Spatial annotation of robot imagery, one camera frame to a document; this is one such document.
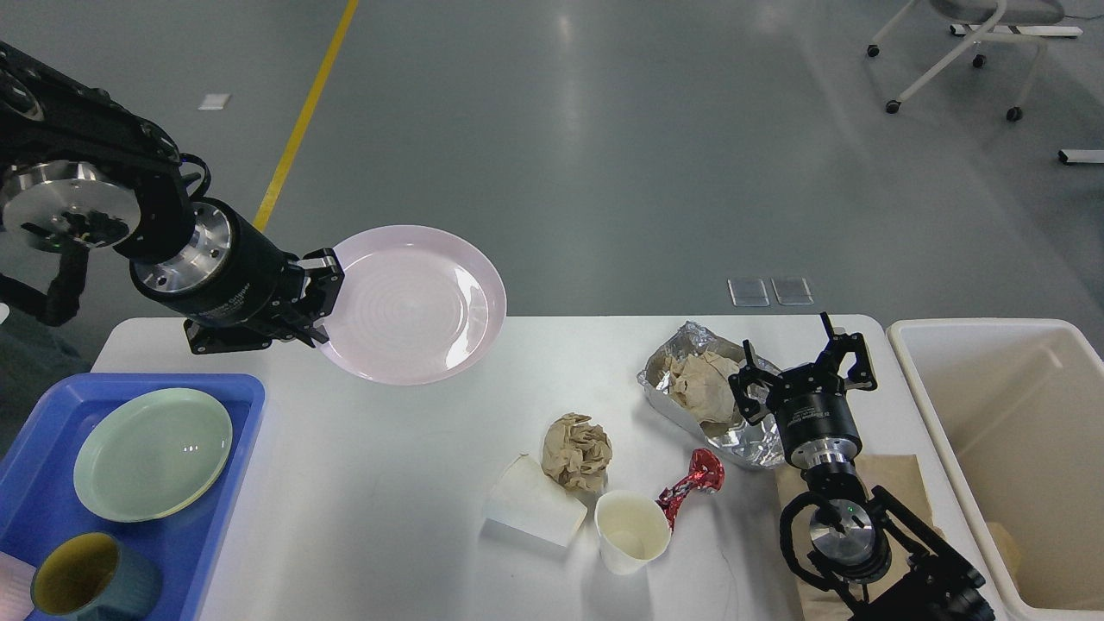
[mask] white bin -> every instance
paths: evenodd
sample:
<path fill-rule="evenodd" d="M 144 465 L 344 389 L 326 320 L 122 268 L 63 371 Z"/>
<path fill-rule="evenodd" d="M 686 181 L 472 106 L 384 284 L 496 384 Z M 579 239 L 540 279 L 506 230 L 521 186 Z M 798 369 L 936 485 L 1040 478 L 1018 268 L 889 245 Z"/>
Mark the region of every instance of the white bin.
<path fill-rule="evenodd" d="M 1009 612 L 1104 621 L 1104 364 L 1085 337 L 1053 319 L 921 319 L 889 338 Z M 986 520 L 1022 554 L 1016 582 Z"/>

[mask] teal mug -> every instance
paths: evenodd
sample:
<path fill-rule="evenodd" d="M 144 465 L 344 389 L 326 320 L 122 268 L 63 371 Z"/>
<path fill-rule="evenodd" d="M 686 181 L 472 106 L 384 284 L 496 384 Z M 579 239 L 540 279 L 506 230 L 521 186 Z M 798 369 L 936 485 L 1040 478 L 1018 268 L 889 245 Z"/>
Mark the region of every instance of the teal mug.
<path fill-rule="evenodd" d="M 135 621 L 161 594 L 161 572 L 107 533 L 65 541 L 42 561 L 31 600 L 42 612 L 71 621 Z"/>

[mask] paper cup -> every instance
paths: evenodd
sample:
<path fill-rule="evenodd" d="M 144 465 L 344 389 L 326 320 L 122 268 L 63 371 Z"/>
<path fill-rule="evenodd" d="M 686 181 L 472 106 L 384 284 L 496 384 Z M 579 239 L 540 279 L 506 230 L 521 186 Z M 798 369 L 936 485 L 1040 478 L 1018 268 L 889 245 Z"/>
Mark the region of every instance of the paper cup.
<path fill-rule="evenodd" d="M 566 547 L 586 517 L 586 505 L 544 474 L 529 455 L 521 455 L 491 488 L 484 515 Z"/>
<path fill-rule="evenodd" d="M 0 621 L 23 621 L 34 610 L 32 578 L 33 567 L 0 552 Z"/>
<path fill-rule="evenodd" d="M 603 494 L 594 508 L 598 550 L 606 568 L 627 576 L 655 560 L 671 541 L 664 509 L 648 496 L 615 490 Z"/>

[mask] cable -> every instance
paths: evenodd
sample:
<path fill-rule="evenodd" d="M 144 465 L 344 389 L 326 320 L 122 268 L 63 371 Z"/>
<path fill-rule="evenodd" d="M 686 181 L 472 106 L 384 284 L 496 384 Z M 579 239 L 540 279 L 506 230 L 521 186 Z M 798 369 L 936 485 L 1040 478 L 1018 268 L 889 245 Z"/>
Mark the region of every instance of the cable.
<path fill-rule="evenodd" d="M 180 154 L 180 162 L 194 164 L 203 169 L 203 180 L 200 181 L 200 187 L 195 188 L 195 191 L 188 194 L 188 198 L 193 201 L 203 198 L 203 196 L 206 194 L 206 191 L 211 188 L 211 169 L 208 168 L 203 158 L 192 154 Z"/>

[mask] foil container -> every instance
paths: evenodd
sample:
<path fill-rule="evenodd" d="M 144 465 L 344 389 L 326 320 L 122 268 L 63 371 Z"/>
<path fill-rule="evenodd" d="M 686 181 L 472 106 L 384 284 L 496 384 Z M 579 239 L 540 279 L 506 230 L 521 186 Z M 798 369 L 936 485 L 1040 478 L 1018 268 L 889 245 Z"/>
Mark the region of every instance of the foil container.
<path fill-rule="evenodd" d="M 648 358 L 644 370 L 636 375 L 636 380 L 644 387 L 648 403 L 694 438 L 716 449 L 720 456 L 737 466 L 757 471 L 771 470 L 785 463 L 774 414 L 767 414 L 758 425 L 747 424 L 736 411 L 732 412 L 734 422 L 731 424 L 713 422 L 699 424 L 693 414 L 670 397 L 672 378 L 668 361 L 687 356 L 701 356 L 705 351 L 729 358 L 737 362 L 741 368 L 746 365 L 743 347 L 716 336 L 700 324 L 687 322 Z M 758 357 L 756 364 L 773 373 L 781 372 L 778 367 L 763 357 Z M 760 402 L 766 399 L 765 389 L 758 393 L 752 389 L 750 394 Z"/>

